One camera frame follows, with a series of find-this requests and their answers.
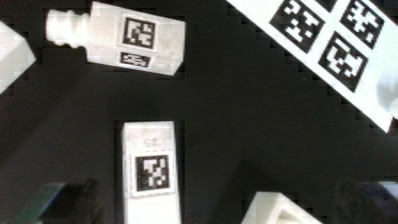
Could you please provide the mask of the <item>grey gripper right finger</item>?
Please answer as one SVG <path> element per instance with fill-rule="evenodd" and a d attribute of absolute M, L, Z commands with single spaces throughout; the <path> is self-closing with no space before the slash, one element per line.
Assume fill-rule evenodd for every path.
<path fill-rule="evenodd" d="M 339 183 L 336 224 L 398 224 L 398 182 Z"/>

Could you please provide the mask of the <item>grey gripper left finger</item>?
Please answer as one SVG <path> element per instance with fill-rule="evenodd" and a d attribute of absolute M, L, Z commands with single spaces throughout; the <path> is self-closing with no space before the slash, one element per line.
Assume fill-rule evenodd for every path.
<path fill-rule="evenodd" d="M 98 180 L 48 183 L 16 217 L 16 224 L 103 224 Z"/>

